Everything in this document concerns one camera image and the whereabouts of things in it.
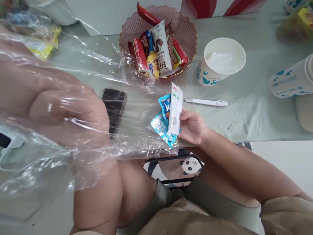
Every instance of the person's left hand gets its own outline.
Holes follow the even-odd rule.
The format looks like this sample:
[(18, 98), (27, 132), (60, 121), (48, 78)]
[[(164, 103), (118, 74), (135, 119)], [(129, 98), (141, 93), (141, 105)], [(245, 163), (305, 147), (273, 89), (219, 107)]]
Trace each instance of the person's left hand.
[(48, 67), (20, 42), (0, 39), (0, 109), (30, 121), (32, 128), (63, 145), (109, 143), (102, 100), (76, 77)]

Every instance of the white paper cup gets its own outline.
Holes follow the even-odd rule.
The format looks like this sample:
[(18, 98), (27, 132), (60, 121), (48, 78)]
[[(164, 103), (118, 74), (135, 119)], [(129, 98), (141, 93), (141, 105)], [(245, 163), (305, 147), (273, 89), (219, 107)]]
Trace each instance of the white paper cup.
[(213, 86), (240, 71), (245, 63), (246, 53), (238, 42), (230, 38), (216, 38), (204, 49), (196, 79), (203, 86)]
[(277, 97), (313, 93), (313, 54), (269, 79), (270, 91)]
[(302, 6), (305, 1), (303, 0), (287, 0), (284, 4), (284, 9), (287, 13), (292, 13), (298, 6)]

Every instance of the phone screen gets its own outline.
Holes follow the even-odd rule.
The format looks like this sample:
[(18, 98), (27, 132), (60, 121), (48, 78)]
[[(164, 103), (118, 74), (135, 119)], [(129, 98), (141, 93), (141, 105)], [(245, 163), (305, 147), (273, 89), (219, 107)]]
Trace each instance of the phone screen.
[(120, 122), (122, 110), (124, 107), (124, 102), (126, 98), (126, 93), (118, 90), (113, 90), (105, 88), (102, 96), (102, 101), (107, 108), (110, 121), (110, 137), (115, 134), (117, 126)]

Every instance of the person's right hand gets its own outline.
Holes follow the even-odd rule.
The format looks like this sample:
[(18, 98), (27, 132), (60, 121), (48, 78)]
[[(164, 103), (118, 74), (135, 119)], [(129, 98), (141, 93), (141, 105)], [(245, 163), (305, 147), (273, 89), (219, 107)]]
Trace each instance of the person's right hand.
[(204, 119), (195, 112), (186, 110), (183, 107), (180, 116), (181, 132), (178, 137), (195, 145), (200, 145), (208, 138), (209, 128), (206, 127)]

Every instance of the chocolate bar wrapper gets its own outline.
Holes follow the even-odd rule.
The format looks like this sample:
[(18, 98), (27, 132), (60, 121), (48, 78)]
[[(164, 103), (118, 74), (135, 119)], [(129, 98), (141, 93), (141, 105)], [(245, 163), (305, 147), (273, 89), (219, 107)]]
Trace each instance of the chocolate bar wrapper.
[(148, 43), (148, 39), (146, 36), (146, 32), (143, 32), (143, 34), (140, 36), (140, 40), (143, 45), (144, 54), (146, 55), (146, 58), (147, 58), (149, 55), (149, 43)]
[(174, 68), (174, 63), (173, 63), (173, 54), (174, 54), (173, 53), (173, 31), (172, 31), (172, 23), (171, 22), (169, 22), (165, 26), (165, 33), (166, 33), (167, 46), (169, 48), (172, 68)]
[(138, 71), (139, 72), (148, 71), (147, 60), (146, 60), (146, 56), (144, 54), (141, 40), (138, 38), (134, 38), (133, 39), (133, 45), (134, 45), (136, 60), (137, 60), (137, 64), (138, 64)]
[(164, 20), (151, 29), (151, 34), (153, 36), (157, 60), (160, 67), (160, 77), (166, 77), (174, 74), (175, 71), (172, 67), (172, 61), (167, 45)]
[(178, 41), (175, 39), (175, 37), (173, 37), (173, 46), (175, 47), (175, 50), (177, 51), (180, 59), (181, 59), (181, 67), (184, 67), (185, 64), (187, 64), (189, 62), (188, 56), (186, 55), (186, 53), (184, 52), (184, 50), (182, 49), (182, 47), (180, 46), (180, 44), (178, 43)]
[(154, 15), (148, 12), (145, 8), (140, 6), (139, 2), (137, 2), (137, 13), (141, 18), (143, 18), (146, 22), (153, 26), (156, 26), (158, 23), (161, 22), (158, 18), (156, 18)]
[[(152, 15), (150, 12), (148, 12), (145, 8), (139, 5), (137, 3), (137, 13), (138, 15), (143, 18), (146, 22), (151, 24), (152, 26), (156, 26), (161, 21), (156, 18), (154, 15)], [(176, 49), (177, 53), (179, 54), (179, 57), (181, 58), (181, 67), (183, 67), (186, 63), (189, 62), (188, 56), (178, 43), (178, 41), (175, 39), (175, 36), (173, 35), (173, 46)]]
[(134, 57), (135, 68), (138, 70), (138, 64), (137, 64), (137, 60), (136, 60), (136, 53), (135, 53), (134, 45), (133, 45), (132, 42), (128, 42), (128, 48), (129, 48), (130, 54)]

